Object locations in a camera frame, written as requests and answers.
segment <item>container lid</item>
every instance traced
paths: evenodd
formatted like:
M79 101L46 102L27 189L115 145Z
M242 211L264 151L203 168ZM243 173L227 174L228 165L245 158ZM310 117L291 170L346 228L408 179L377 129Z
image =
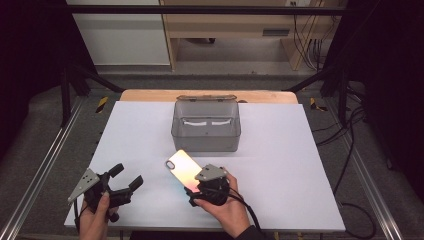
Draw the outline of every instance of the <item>container lid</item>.
M236 100L237 97L235 95L200 95L200 96L190 96L190 95L180 95L177 97L178 101L218 101L223 102L227 100Z

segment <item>clear plastic box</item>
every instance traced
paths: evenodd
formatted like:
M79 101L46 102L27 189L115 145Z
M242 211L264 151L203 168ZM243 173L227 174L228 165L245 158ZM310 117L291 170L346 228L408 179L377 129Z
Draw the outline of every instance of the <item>clear plastic box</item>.
M171 134L176 150L235 152L241 135L238 103L213 97L178 100Z

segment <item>white tabletop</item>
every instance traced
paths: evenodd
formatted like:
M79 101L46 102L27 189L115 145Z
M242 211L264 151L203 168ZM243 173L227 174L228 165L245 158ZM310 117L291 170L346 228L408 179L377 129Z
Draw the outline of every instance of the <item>white tabletop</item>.
M190 156L200 166L226 167L264 230L344 231L303 106L243 103L239 108L237 152ZM173 102L116 102L90 168L103 173L122 163L124 171L109 182L112 190L126 188L138 175L144 184L130 204L120 207L119 221L110 226L221 230L215 218L189 204L182 185L165 167L176 152L173 110ZM74 226L72 208L65 225Z

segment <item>human hand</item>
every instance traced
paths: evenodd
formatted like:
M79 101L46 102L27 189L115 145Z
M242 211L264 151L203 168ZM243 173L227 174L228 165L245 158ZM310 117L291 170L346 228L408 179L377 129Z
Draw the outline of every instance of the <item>human hand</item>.
M100 198L96 213L87 209L87 202L83 202L84 209L80 215L80 240L103 240L107 238L107 218L106 214L111 215L118 208L109 209L109 193L106 191Z
M227 174L227 179L231 188L230 194L237 195L234 192L238 192L237 179L229 173ZM245 206L232 197L228 197L227 202L222 206L216 206L202 199L195 199L194 202L214 216L224 231L233 238L238 237L250 226Z

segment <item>phone case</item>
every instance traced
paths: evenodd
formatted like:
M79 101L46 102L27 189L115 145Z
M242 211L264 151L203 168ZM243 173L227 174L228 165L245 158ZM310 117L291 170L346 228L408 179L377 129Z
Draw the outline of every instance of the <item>phone case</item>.
M197 185L199 181L195 176L202 171L202 168L184 151L178 150L165 162L171 173L193 193L199 192Z

